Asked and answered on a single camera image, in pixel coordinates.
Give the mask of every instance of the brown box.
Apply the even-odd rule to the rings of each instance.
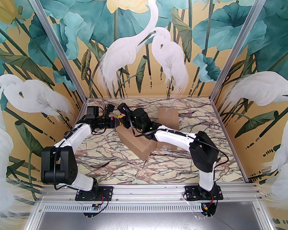
[[[143,161],[156,149],[157,141],[148,140],[144,136],[134,137],[131,128],[126,129],[123,125],[120,125],[116,127],[116,131],[119,134],[121,142]]]
[[[172,129],[179,130],[178,110],[176,108],[159,108],[158,123]],[[176,150],[177,146],[157,141],[157,148],[170,148]]]

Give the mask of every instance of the painted wall mural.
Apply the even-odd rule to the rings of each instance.
[[[61,140],[82,106],[41,40],[53,49],[28,0],[0,0],[0,229],[22,229],[41,187],[41,150]]]
[[[254,2],[40,1],[83,89],[95,98],[209,95]],[[265,32],[258,22],[247,41]],[[55,57],[42,31],[31,33]],[[35,62],[45,60],[35,51]]]
[[[216,106],[249,181],[266,199],[277,229],[288,229],[288,0],[267,0],[231,67]]]

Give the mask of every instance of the marble floor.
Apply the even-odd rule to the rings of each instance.
[[[143,107],[153,121],[158,121],[160,107],[177,108],[179,128],[184,132],[205,131],[216,146],[229,156],[229,162],[216,169],[217,182],[243,181],[230,146],[215,116],[208,98],[139,98],[139,99],[91,99],[88,105],[104,108],[110,103],[116,107],[125,102],[131,110]],[[76,151],[79,171],[95,177],[99,184],[144,183],[196,183],[198,169],[187,151],[155,149],[146,161],[139,159],[119,139],[115,129],[107,129],[103,135],[87,137]]]

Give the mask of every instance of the camera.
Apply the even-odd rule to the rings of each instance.
[[[99,116],[99,108],[99,106],[88,106],[87,114],[84,115],[82,119],[77,122],[77,124],[89,124],[93,130],[115,128],[120,125],[120,122],[117,118],[109,117],[109,114],[114,110],[114,106],[112,104],[107,104],[105,106],[102,116]]]
[[[148,117],[147,112],[143,108],[137,108],[134,111],[131,111],[126,103],[120,104],[117,109],[123,114],[124,117],[120,118],[120,122],[124,125],[125,128],[130,128],[131,125],[141,133],[147,133],[154,131],[161,126],[161,124],[153,122]],[[147,139],[154,139],[154,134],[145,135]]]

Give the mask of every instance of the black mounting plate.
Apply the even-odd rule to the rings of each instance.
[[[98,192],[78,191],[75,201],[102,201],[100,195],[106,196],[109,201],[112,200],[113,187],[112,186],[98,186]]]
[[[213,200],[224,199],[221,188],[217,184],[214,184],[210,192],[207,192],[206,190],[201,189],[198,185],[185,186],[185,195],[186,195],[187,201],[197,201],[197,200],[211,201],[212,197],[213,197]]]

